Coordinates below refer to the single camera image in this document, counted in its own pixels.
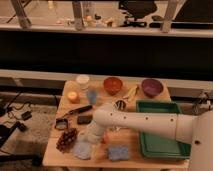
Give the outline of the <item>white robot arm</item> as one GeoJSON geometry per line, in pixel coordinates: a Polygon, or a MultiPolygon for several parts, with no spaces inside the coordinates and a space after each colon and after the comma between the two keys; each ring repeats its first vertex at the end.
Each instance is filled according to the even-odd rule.
{"type": "Polygon", "coordinates": [[[124,112],[105,103],[78,133],[80,141],[97,144],[110,126],[128,127],[191,145],[188,171],[213,171],[213,110],[199,116],[176,113],[124,112]]]}

